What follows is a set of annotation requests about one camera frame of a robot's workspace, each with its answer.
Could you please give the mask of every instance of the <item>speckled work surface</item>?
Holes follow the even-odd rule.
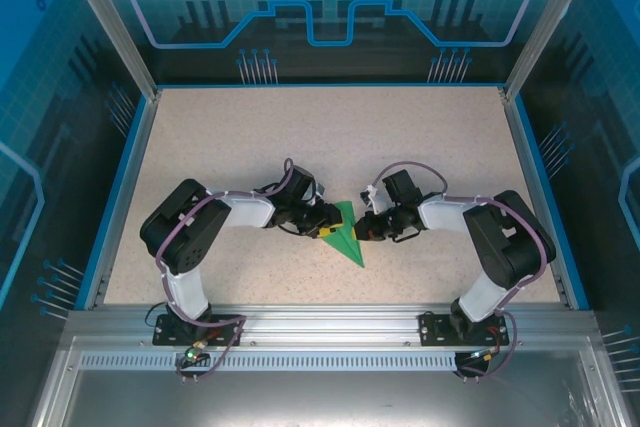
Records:
[[[138,231],[185,178],[248,190],[279,180],[287,156],[326,187],[329,202],[358,198],[391,162],[440,170],[451,195],[514,189],[522,170],[492,87],[169,89],[162,94],[116,257],[106,303],[164,299]],[[410,170],[423,192],[438,179]],[[480,266],[466,234],[422,233],[402,244],[362,243],[362,269],[320,240],[277,229],[229,228],[202,262],[213,303],[451,302]],[[516,298],[558,301],[551,272]]]

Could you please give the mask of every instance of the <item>enclosure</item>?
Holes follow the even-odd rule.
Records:
[[[2,5],[3,425],[637,423],[640,0]],[[401,160],[522,196],[557,258],[509,305],[500,375],[463,382],[478,346],[422,345],[418,317],[481,272],[468,236],[361,242],[362,266],[238,227],[201,267],[239,345],[182,385],[141,226],[184,179],[249,191],[286,157],[355,218]]]

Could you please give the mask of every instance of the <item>glass panel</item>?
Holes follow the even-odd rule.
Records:
[[[640,330],[639,6],[638,0],[573,0],[522,90],[587,297],[605,334],[625,325],[635,334]],[[632,340],[620,333],[612,349],[637,357]],[[637,378],[637,362],[617,360],[628,361],[620,365],[628,370],[621,378]],[[640,396],[629,395],[637,410]]]
[[[27,425],[38,400],[140,92],[85,0],[1,5],[0,371],[14,381],[0,419],[9,426]]]
[[[503,82],[547,1],[114,0],[181,85]]]
[[[573,352],[519,353],[478,385],[450,372],[219,372],[186,386],[171,372],[80,372],[69,407],[66,427],[598,425]]]

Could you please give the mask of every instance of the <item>metal base plate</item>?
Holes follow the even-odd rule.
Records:
[[[489,327],[504,328],[500,333],[500,345],[509,345],[509,332],[504,317],[492,315],[478,324],[477,334],[471,335],[468,340],[462,341],[458,333],[453,329],[449,321],[449,314],[434,314],[425,312],[418,316],[420,330],[420,344],[423,347],[492,347],[496,339],[487,329]]]
[[[214,315],[209,320],[210,322],[220,322],[223,320],[229,320],[238,317],[237,315]],[[219,331],[215,334],[215,336],[209,338],[207,340],[207,344],[211,347],[226,347],[229,345],[231,341],[231,337],[233,337],[234,330],[236,325],[228,325],[226,327],[220,327]],[[240,345],[240,337],[233,343],[233,345]],[[168,314],[159,315],[156,319],[156,328],[153,333],[153,345],[163,345],[163,346],[189,346],[192,345],[196,340],[192,335],[188,335],[181,329],[181,325],[177,323],[171,316]]]

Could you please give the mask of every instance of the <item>purple cable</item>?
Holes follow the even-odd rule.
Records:
[[[233,336],[231,337],[231,340],[229,341],[229,344],[224,349],[224,352],[222,352],[222,355],[220,355],[218,360],[216,360],[216,363],[213,364],[213,366],[209,370],[203,372],[201,375],[194,375],[193,377],[194,382],[197,382],[199,379],[204,379],[205,377],[208,377],[213,372],[215,372],[218,369],[218,367],[220,367],[220,365],[222,365],[222,362],[224,362],[224,359],[227,357],[227,354],[231,350],[231,346],[235,344],[236,340],[238,340],[238,337],[240,337],[240,333],[242,332],[242,328],[244,327],[245,322],[246,320],[241,320],[240,322],[238,322],[238,329],[234,332]],[[180,377],[186,378],[183,373],[184,371],[180,367],[181,362],[182,362],[182,359],[180,359],[178,361],[178,364],[176,365],[176,374],[178,374]]]
[[[523,279],[520,282],[518,282],[516,286],[513,289],[511,289],[511,291],[506,295],[506,297],[500,301],[500,303],[496,306],[494,311],[494,313],[497,316],[506,315],[507,317],[509,317],[509,319],[511,320],[511,324],[513,325],[513,340],[511,342],[511,347],[509,348],[509,352],[507,353],[507,357],[495,370],[492,370],[488,374],[483,373],[481,370],[473,369],[472,367],[463,367],[463,369],[466,369],[469,372],[474,372],[476,374],[480,373],[481,377],[487,378],[500,372],[511,361],[511,357],[513,357],[513,354],[516,350],[516,346],[518,342],[518,327],[516,326],[516,319],[510,312],[507,312],[506,310],[504,310],[504,306],[507,305],[509,301],[513,299],[513,297],[515,297],[515,295],[525,285],[528,285],[531,282],[538,280],[542,276],[542,274],[544,274],[544,271],[547,268],[547,252],[544,249],[544,244],[542,243],[542,239],[540,239],[540,236],[535,231],[535,229],[531,227],[531,225],[520,214],[518,214],[512,208],[504,205],[502,202],[498,202],[497,200],[494,200],[490,197],[449,197],[447,196],[447,199],[454,202],[463,202],[463,203],[467,203],[467,202],[474,203],[474,204],[487,203],[495,207],[498,207],[499,209],[503,210],[505,213],[510,215],[516,222],[518,222],[527,231],[527,233],[533,239],[533,242],[536,244],[536,247],[538,247],[538,251],[540,253],[540,268],[538,269],[538,271],[534,275],[532,275],[530,278]]]
[[[169,244],[178,235],[180,230],[182,230],[184,228],[184,226],[187,224],[187,222],[189,222],[189,220],[191,220],[193,218],[193,216],[196,215],[200,211],[200,209],[202,209],[209,202],[212,202],[212,201],[214,201],[216,199],[220,199],[220,198],[222,198],[222,197],[224,197],[226,195],[236,195],[236,196],[253,197],[253,198],[265,198],[265,197],[269,197],[269,196],[275,195],[278,192],[281,192],[286,187],[286,185],[289,183],[289,181],[291,180],[291,176],[293,175],[293,167],[294,167],[293,160],[291,160],[290,158],[285,159],[285,161],[284,161],[284,169],[285,169],[285,172],[286,172],[286,176],[285,176],[284,180],[280,183],[280,185],[278,185],[273,190],[270,190],[269,192],[257,193],[257,192],[242,192],[242,191],[232,190],[232,191],[226,191],[226,192],[216,192],[215,194],[208,195],[207,197],[202,199],[200,202],[198,202],[187,213],[187,215],[185,215],[182,218],[182,220],[180,222],[178,222],[178,224],[173,228],[173,230],[169,233],[169,235],[167,235],[167,238],[160,245],[160,248],[158,249],[158,252],[156,253],[156,257],[155,257],[156,266],[160,270],[160,273],[161,273],[161,276],[162,276],[162,287],[164,289],[165,295],[167,296],[167,300],[169,301],[170,307],[178,315],[178,317],[180,317],[183,321],[185,321],[185,322],[187,322],[189,324],[195,325],[196,327],[204,327],[204,328],[208,328],[208,329],[218,328],[218,327],[226,327],[228,325],[238,324],[238,328],[237,328],[236,332],[234,333],[233,337],[229,341],[229,344],[225,348],[224,352],[222,353],[222,355],[220,356],[218,361],[211,367],[211,369],[206,371],[204,374],[200,375],[199,378],[206,377],[206,376],[210,375],[211,373],[213,373],[220,366],[220,364],[224,361],[225,357],[227,356],[227,354],[231,350],[231,346],[234,344],[234,342],[238,339],[238,337],[242,333],[242,329],[244,327],[244,323],[247,320],[247,317],[244,316],[244,315],[240,315],[238,317],[234,317],[233,319],[225,320],[225,321],[222,321],[222,322],[200,322],[198,320],[195,320],[195,319],[192,319],[191,317],[189,317],[186,314],[186,312],[184,310],[182,310],[180,308],[180,306],[176,303],[176,300],[173,297],[173,294],[171,293],[171,289],[169,287],[169,279],[168,279],[167,267],[162,263],[162,255],[164,254],[165,250],[167,250],[167,247],[169,246]],[[178,365],[176,367],[176,373],[178,375],[182,375],[182,369],[180,368],[180,361],[178,362]]]
[[[382,170],[382,172],[380,172],[378,174],[378,177],[376,177],[376,180],[374,180],[371,185],[373,187],[375,187],[376,184],[378,182],[380,182],[380,179],[382,178],[382,176],[384,174],[386,174],[389,170],[393,169],[394,167],[399,167],[401,165],[414,165],[416,167],[422,167],[423,169],[428,170],[429,172],[434,174],[436,177],[438,177],[442,181],[442,190],[440,191],[440,193],[441,194],[445,194],[447,192],[447,189],[449,188],[449,183],[447,182],[447,179],[444,178],[444,175],[442,175],[440,172],[438,172],[433,167],[428,166],[427,164],[423,164],[423,163],[420,163],[420,162],[414,162],[413,160],[401,160],[400,162],[394,162],[393,164],[386,166]]]
[[[507,352],[507,356],[498,367],[496,367],[494,370],[492,370],[489,373],[485,373],[473,367],[462,367],[463,370],[472,372],[474,374],[478,374],[478,376],[482,377],[483,379],[492,377],[496,375],[498,372],[500,372],[502,369],[504,369],[506,365],[511,361],[511,358],[513,357],[513,354],[516,351],[516,346],[518,345],[518,326],[516,325],[516,319],[513,316],[513,314],[511,312],[507,312],[506,310],[501,310],[500,312],[496,312],[496,315],[506,315],[507,317],[509,317],[509,320],[511,321],[511,326],[513,328],[513,339],[511,339],[511,347],[509,347],[509,352]]]
[[[433,174],[435,174],[442,181],[442,184],[443,184],[443,187],[442,187],[443,198],[446,197],[446,199],[451,200],[453,202],[473,203],[473,204],[490,204],[490,205],[493,205],[495,207],[498,207],[499,209],[504,211],[506,214],[510,215],[516,222],[518,222],[527,231],[527,233],[533,239],[533,242],[536,244],[536,247],[538,248],[538,251],[540,253],[540,268],[538,269],[538,271],[534,275],[532,275],[530,278],[523,279],[520,282],[518,282],[516,284],[515,288],[511,289],[511,291],[506,295],[506,297],[504,299],[502,299],[500,301],[500,303],[496,306],[496,308],[494,310],[494,313],[496,315],[498,315],[498,316],[506,315],[507,317],[509,317],[509,319],[511,320],[511,324],[513,326],[513,341],[511,343],[511,347],[509,348],[509,352],[507,353],[507,356],[506,356],[505,360],[495,370],[492,370],[488,374],[485,374],[481,370],[474,369],[473,367],[463,367],[463,369],[466,369],[469,372],[474,372],[476,374],[479,374],[480,376],[482,376],[484,378],[490,377],[490,376],[492,376],[494,374],[497,374],[498,372],[500,372],[511,361],[511,357],[513,357],[513,354],[515,352],[515,349],[516,349],[516,346],[517,346],[517,343],[518,343],[518,327],[516,325],[516,319],[510,312],[507,312],[506,310],[504,310],[504,306],[507,305],[509,303],[509,301],[525,285],[528,285],[531,282],[535,282],[536,280],[538,280],[542,276],[542,274],[544,274],[544,272],[545,272],[545,270],[547,268],[547,252],[544,249],[544,244],[542,243],[542,239],[540,239],[540,236],[535,231],[535,229],[533,227],[531,227],[531,225],[520,214],[518,214],[515,210],[513,210],[509,206],[503,204],[502,202],[498,202],[497,200],[492,199],[490,197],[450,197],[450,196],[446,196],[446,192],[447,192],[447,189],[449,188],[449,184],[447,183],[447,180],[444,178],[444,176],[442,174],[440,174],[440,172],[438,172],[433,167],[430,167],[430,166],[428,166],[426,164],[422,164],[420,162],[414,162],[414,161],[411,161],[411,160],[395,162],[395,163],[385,167],[382,170],[382,172],[380,172],[378,174],[378,177],[376,177],[376,179],[373,181],[373,183],[371,185],[373,187],[375,187],[375,185],[380,181],[380,179],[382,178],[382,176],[385,173],[387,173],[390,169],[392,169],[394,167],[398,167],[400,165],[415,165],[415,166],[418,166],[418,167],[422,167],[422,168],[428,170],[429,172],[432,172]]]
[[[182,218],[182,220],[180,222],[178,222],[178,225],[176,225],[173,228],[173,230],[169,233],[169,235],[167,235],[167,238],[160,245],[160,248],[158,249],[158,252],[156,253],[156,266],[158,267],[158,269],[160,270],[160,273],[162,274],[162,286],[164,288],[165,294],[167,295],[167,299],[169,301],[169,305],[175,311],[175,313],[178,315],[178,317],[180,317],[183,321],[188,322],[188,323],[190,323],[192,325],[195,325],[196,327],[204,327],[204,328],[212,329],[212,328],[218,328],[218,327],[226,327],[227,325],[231,325],[231,324],[237,324],[241,320],[246,320],[246,317],[245,316],[238,316],[238,317],[234,317],[233,319],[225,320],[223,322],[213,322],[213,323],[200,322],[198,320],[190,318],[180,308],[180,306],[176,304],[175,298],[173,297],[173,294],[171,293],[171,289],[169,288],[169,280],[168,280],[167,268],[162,263],[162,255],[164,254],[165,250],[167,250],[167,247],[169,246],[169,244],[173,241],[173,239],[175,239],[175,237],[178,235],[180,230],[182,230],[184,228],[184,226],[187,224],[187,222],[189,222],[189,220],[191,220],[191,218],[193,218],[193,216],[196,215],[200,211],[200,209],[202,209],[209,202],[212,202],[212,201],[214,201],[216,199],[220,199],[220,198],[222,198],[222,197],[224,197],[226,195],[237,195],[237,196],[243,196],[243,197],[265,198],[265,197],[270,197],[272,195],[275,195],[278,192],[281,192],[282,189],[284,189],[286,187],[287,183],[289,183],[289,181],[291,180],[291,176],[293,175],[293,166],[294,166],[293,160],[291,160],[290,158],[287,158],[284,161],[284,168],[285,168],[285,171],[286,171],[287,175],[286,175],[285,179],[280,183],[280,185],[278,185],[275,189],[270,190],[269,192],[256,193],[256,192],[241,192],[241,191],[232,190],[232,191],[226,191],[226,192],[216,192],[215,194],[211,194],[211,195],[205,197],[200,202],[198,202],[187,213],[187,215],[185,215]]]

